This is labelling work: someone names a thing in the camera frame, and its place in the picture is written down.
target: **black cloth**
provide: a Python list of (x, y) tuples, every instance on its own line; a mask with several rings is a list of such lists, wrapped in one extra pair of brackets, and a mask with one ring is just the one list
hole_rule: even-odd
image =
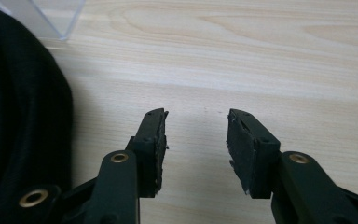
[(0, 12), (0, 214), (37, 184), (71, 187), (72, 95), (50, 53)]

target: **brass grommet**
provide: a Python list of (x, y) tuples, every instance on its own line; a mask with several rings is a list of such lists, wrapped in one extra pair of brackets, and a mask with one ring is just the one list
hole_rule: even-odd
[(124, 162), (129, 158), (129, 156), (125, 153), (118, 153), (114, 155), (110, 160), (112, 162)]
[(291, 154), (289, 156), (289, 158), (290, 158), (290, 160), (295, 161), (297, 163), (301, 163), (301, 164), (305, 164), (305, 163), (310, 162), (310, 160), (307, 157), (305, 157), (305, 156), (303, 156), (301, 154), (298, 154), (298, 153)]
[(25, 194), (19, 201), (19, 206), (23, 208), (34, 207), (48, 197), (48, 191), (45, 189), (34, 189), (31, 192)]

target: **transparent plastic box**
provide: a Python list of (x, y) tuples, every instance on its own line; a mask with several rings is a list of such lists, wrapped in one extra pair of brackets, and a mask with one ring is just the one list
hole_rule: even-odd
[(0, 10), (40, 38), (67, 39), (85, 0), (0, 0)]

